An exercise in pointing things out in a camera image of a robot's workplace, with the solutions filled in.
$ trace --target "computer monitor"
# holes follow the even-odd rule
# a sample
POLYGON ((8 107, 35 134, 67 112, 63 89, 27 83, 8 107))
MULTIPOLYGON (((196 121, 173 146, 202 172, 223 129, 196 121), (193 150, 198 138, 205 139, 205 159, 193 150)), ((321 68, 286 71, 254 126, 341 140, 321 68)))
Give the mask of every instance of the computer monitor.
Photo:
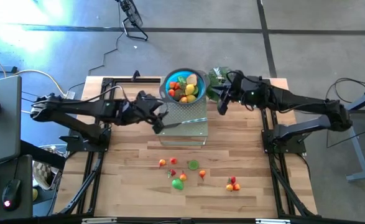
POLYGON ((0 79, 0 162, 16 158, 21 144, 22 78, 0 79))

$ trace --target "plastic fruit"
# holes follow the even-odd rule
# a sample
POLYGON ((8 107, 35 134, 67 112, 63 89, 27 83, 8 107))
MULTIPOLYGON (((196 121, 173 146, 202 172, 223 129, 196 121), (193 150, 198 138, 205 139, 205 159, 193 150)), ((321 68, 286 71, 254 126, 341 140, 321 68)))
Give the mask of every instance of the plastic fruit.
POLYGON ((180 103, 188 103, 188 98, 186 96, 182 97, 180 103))
POLYGON ((187 178, 188 178, 188 177, 187 177, 187 175, 186 175, 186 174, 184 174, 184 173, 183 173, 183 171, 182 171, 182 174, 180 175, 180 180, 181 180, 181 181, 186 181, 186 180, 187 180, 187 178))
POLYGON ((182 96, 185 96, 185 93, 183 92, 183 90, 181 89, 178 89, 178 90, 175 90, 175 96, 173 97, 174 100, 180 100, 182 96))
POLYGON ((180 83, 180 85, 181 85, 181 83, 186 83, 187 82, 187 80, 184 77, 178 77, 177 80, 180 83))
POLYGON ((199 168, 199 162, 196 160, 192 160, 188 162, 188 168, 190 170, 197 170, 199 168))
POLYGON ((164 166, 165 165, 165 160, 164 159, 161 159, 160 161, 159 161, 159 169, 160 169, 160 167, 162 167, 162 166, 164 166))
POLYGON ((170 82, 170 89, 174 90, 176 84, 177 84, 177 82, 170 82))
POLYGON ((195 86, 193 84, 188 84, 185 89, 185 94, 188 96, 191 95, 194 91, 195 91, 195 86))
POLYGON ((171 184, 173 188, 183 190, 183 182, 180 179, 174 179, 171 184))
POLYGON ((175 91, 174 91, 174 90, 169 90, 169 95, 170 95, 171 97, 174 97, 174 96, 175 96, 175 91))
POLYGON ((196 85, 197 84, 197 76, 195 74, 191 74, 188 78, 187 78, 187 84, 192 84, 192 85, 196 85))
POLYGON ((233 190, 233 185, 232 185, 232 184, 228 184, 228 185, 226 186, 226 190, 228 190, 228 191, 232 191, 232 190, 233 190))
POLYGON ((199 172, 199 176, 201 177, 201 179, 202 180, 204 180, 205 178, 205 175, 206 175, 206 171, 205 170, 201 170, 200 172, 199 172))
POLYGON ((177 164, 177 159, 176 158, 171 158, 170 162, 171 162, 171 164, 177 164))
POLYGON ((234 184, 236 182, 236 177, 230 177, 228 179, 228 184, 234 184))
POLYGON ((196 97, 193 95, 187 95, 188 103, 191 103, 196 100, 196 97))
POLYGON ((167 172, 167 175, 168 175, 168 177, 170 178, 170 177, 172 177, 172 176, 174 176, 175 174, 177 174, 177 172, 175 171, 175 170, 173 170, 173 169, 170 169, 168 172, 167 172))
POLYGON ((233 190, 240 190, 240 185, 239 184, 233 185, 233 190))
POLYGON ((193 95, 196 95, 199 93, 199 87, 195 86, 195 91, 193 91, 193 95))

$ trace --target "lemon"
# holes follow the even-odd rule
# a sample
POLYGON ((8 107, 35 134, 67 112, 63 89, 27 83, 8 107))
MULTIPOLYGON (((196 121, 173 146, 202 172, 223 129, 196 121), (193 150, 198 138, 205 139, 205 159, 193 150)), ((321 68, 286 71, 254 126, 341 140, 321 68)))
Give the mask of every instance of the lemon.
POLYGON ((196 100, 196 97, 193 95, 187 95, 188 103, 193 102, 196 100))
POLYGON ((185 89, 185 95, 187 96, 192 95, 194 91, 195 91, 195 86, 193 84, 189 84, 185 89))

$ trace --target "computer mouse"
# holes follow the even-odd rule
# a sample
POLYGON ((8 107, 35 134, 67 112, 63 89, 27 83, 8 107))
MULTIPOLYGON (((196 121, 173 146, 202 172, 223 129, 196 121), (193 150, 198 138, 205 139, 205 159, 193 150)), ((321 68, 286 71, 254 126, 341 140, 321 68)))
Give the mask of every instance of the computer mouse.
POLYGON ((13 211, 21 202, 21 181, 10 180, 2 191, 2 208, 5 211, 13 211))

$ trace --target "desk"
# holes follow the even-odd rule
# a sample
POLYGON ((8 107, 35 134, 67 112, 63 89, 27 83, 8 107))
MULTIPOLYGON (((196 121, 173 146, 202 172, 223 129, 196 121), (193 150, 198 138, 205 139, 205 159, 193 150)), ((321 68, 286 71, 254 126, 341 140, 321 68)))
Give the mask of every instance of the desk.
MULTIPOLYGON (((87 77, 82 100, 100 93, 104 77, 87 77)), ((286 79, 271 83, 288 88, 286 79)), ((159 95, 158 83, 122 85, 130 100, 139 90, 159 95)), ((116 98, 122 98, 120 90, 116 98)), ((215 103, 208 103, 208 140, 205 146, 162 146, 152 127, 146 123, 113 126, 109 151, 105 154, 95 216, 99 217, 277 217, 268 156, 261 141, 262 120, 239 104, 229 104, 221 116, 215 103), (178 164, 159 169, 159 159, 178 159, 178 164), (198 170, 187 169, 196 159, 206 170, 204 181, 198 170), (167 170, 182 170, 188 176, 183 191, 171 187, 167 170), (229 176, 236 176, 240 191, 228 192, 229 176)), ((79 116, 86 123, 94 119, 79 116)), ((293 112, 278 114, 279 123, 294 124, 293 112)), ((54 212, 59 212, 81 185, 87 153, 78 152, 65 164, 54 212)), ((295 154, 286 154, 290 184, 300 200, 316 213, 307 167, 295 154)), ((85 210, 90 202, 87 191, 85 210)), ((281 191, 284 208, 287 203, 281 191)))
POLYGON ((32 156, 21 156, 18 159, 0 165, 0 220, 12 218, 30 218, 33 215, 32 199, 32 156), (2 190, 8 181, 14 178, 21 180, 21 202, 19 207, 11 212, 2 209, 2 190))

